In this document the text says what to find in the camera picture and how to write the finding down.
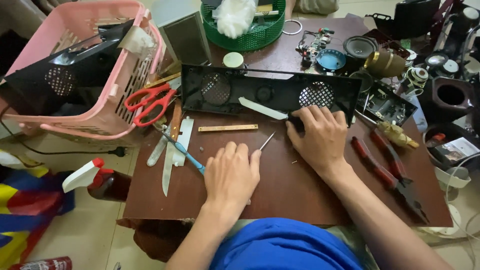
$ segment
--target person's right hand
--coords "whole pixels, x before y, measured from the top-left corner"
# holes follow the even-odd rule
[[[287,121],[287,134],[293,147],[317,174],[331,177],[335,171],[345,167],[343,156],[347,136],[347,122],[342,111],[331,113],[327,107],[308,106],[292,113],[298,116],[305,126],[305,136],[301,138],[293,124]]]

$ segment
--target spray bottle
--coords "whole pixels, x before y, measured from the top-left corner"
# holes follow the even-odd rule
[[[86,186],[95,199],[125,202],[130,189],[131,177],[112,169],[103,169],[103,159],[96,158],[72,173],[62,187],[65,193]]]

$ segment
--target brown work surface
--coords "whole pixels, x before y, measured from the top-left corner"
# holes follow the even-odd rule
[[[303,20],[304,30],[316,31],[319,27],[335,30],[334,37],[362,35],[368,31],[360,18],[310,19]],[[300,55],[294,50],[301,34],[282,35],[275,43],[260,51],[247,53],[245,62],[250,68],[264,70],[300,71]],[[330,48],[341,50],[341,46]],[[211,44],[214,64],[220,65],[226,51]],[[228,141],[245,143],[251,152],[258,149],[265,140],[276,134],[263,149],[260,164],[260,183],[252,196],[252,204],[242,213],[243,219],[284,217],[311,224],[348,224],[351,220],[331,189],[315,174],[308,164],[293,149],[282,121],[272,121],[262,115],[228,116],[213,113],[188,111],[184,117],[193,118],[194,127],[189,144],[190,154],[202,164],[223,147]],[[200,126],[231,124],[258,124],[258,130],[225,131],[216,133],[197,132]],[[427,150],[421,143],[413,118],[406,121],[406,133],[420,143],[414,151],[399,149],[399,155],[431,223],[430,226],[452,226],[448,208],[439,188],[430,163]],[[402,220],[409,225],[419,225],[417,219],[405,205],[396,201],[396,196],[360,162],[350,145],[351,137],[363,138],[372,154],[386,166],[386,162],[368,136],[369,128],[360,120],[348,131],[345,157],[365,184]],[[140,150],[132,185],[128,195],[124,218],[138,219],[186,219],[195,218],[206,199],[203,177],[188,161],[184,167],[173,167],[168,197],[162,191],[162,170],[165,152],[154,167],[147,167],[146,161],[160,139],[159,133],[145,138]]]

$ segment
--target blue toothbrush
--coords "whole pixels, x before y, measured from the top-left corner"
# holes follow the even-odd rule
[[[205,166],[200,164],[200,162],[198,162],[196,159],[194,159],[192,157],[192,155],[190,155],[187,152],[187,150],[185,150],[185,147],[183,147],[183,145],[181,145],[181,143],[174,141],[172,138],[170,138],[169,135],[165,134],[165,132],[163,132],[163,131],[162,131],[162,134],[163,134],[163,136],[167,137],[168,141],[171,142],[173,144],[173,146],[175,146],[175,148],[178,151],[180,151],[180,153],[184,154],[186,156],[186,158],[188,158],[188,160],[190,160],[190,162],[193,163],[195,165],[195,167],[197,167],[197,169],[200,171],[200,173],[202,175],[205,173]]]

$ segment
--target metal ring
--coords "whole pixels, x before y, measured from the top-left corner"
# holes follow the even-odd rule
[[[294,32],[294,33],[288,33],[288,32],[285,32],[285,30],[282,30],[282,33],[284,33],[284,34],[291,35],[291,36],[292,36],[292,35],[296,35],[296,34],[300,33],[300,31],[301,31],[302,28],[303,28],[303,26],[301,25],[301,22],[299,22],[299,21],[297,21],[297,20],[286,20],[285,23],[286,23],[286,22],[294,22],[294,23],[296,23],[296,24],[298,24],[298,25],[300,26],[300,29],[299,29],[297,32]]]

